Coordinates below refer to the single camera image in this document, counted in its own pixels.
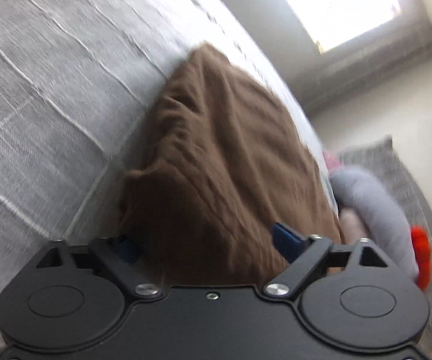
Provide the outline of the brown coat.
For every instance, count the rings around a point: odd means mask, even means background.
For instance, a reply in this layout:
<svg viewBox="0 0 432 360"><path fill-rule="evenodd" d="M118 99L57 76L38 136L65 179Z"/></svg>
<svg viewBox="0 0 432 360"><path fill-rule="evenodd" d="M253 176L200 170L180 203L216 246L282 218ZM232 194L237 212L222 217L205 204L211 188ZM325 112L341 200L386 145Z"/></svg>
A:
<svg viewBox="0 0 432 360"><path fill-rule="evenodd" d="M152 129L145 167L124 180L120 231L158 283L262 286L287 266L272 242L278 222L339 241L288 109L213 46L175 71Z"/></svg>

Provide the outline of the pink small cloth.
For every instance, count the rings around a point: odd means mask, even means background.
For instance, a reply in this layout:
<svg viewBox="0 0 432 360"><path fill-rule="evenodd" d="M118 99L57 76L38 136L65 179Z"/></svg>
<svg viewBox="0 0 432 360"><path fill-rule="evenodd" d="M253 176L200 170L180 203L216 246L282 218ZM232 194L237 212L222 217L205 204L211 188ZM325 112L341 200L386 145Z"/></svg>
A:
<svg viewBox="0 0 432 360"><path fill-rule="evenodd" d="M339 159L330 151L324 150L323 151L323 158L325 160L326 168L329 173L334 172L336 169L343 166Z"/></svg>

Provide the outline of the grey plush toy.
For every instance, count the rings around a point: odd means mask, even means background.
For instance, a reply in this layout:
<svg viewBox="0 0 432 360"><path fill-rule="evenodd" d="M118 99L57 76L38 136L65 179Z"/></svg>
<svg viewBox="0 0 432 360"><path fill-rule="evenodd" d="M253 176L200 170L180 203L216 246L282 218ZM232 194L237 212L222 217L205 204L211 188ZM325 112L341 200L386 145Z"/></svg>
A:
<svg viewBox="0 0 432 360"><path fill-rule="evenodd" d="M407 276L419 275L404 210L372 173L358 166L340 166L330 173L338 203L353 209L370 232L373 241Z"/></svg>

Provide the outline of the grey knitted pillow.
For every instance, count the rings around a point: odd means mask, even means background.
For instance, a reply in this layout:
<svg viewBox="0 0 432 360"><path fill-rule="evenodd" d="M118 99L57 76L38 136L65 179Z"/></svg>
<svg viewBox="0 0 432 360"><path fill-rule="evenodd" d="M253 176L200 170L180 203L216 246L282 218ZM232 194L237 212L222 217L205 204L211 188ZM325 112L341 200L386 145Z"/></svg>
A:
<svg viewBox="0 0 432 360"><path fill-rule="evenodd" d="M350 147L337 156L345 165L361 166L375 174L403 207L408 221L425 228L432 244L432 209L395 151L392 136L385 136L368 145Z"/></svg>

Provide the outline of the grey checked bedspread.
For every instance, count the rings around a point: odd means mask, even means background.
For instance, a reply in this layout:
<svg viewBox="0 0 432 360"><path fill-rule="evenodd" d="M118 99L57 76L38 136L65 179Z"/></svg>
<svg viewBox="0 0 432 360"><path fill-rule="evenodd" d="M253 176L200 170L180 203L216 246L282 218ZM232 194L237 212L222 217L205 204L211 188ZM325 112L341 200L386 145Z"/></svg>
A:
<svg viewBox="0 0 432 360"><path fill-rule="evenodd" d="M0 0L0 291L47 241L114 229L156 96L204 42L282 100L323 166L301 106L221 0Z"/></svg>

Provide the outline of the right grey curtain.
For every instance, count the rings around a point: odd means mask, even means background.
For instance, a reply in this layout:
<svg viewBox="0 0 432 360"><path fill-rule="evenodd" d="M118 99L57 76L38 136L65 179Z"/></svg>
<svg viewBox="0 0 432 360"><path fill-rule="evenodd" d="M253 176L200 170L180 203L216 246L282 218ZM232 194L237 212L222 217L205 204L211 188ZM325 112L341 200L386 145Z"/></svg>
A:
<svg viewBox="0 0 432 360"><path fill-rule="evenodd" d="M311 114L428 59L432 59L432 26L426 22L401 29L352 55L313 68L296 78L290 88L302 108Z"/></svg>

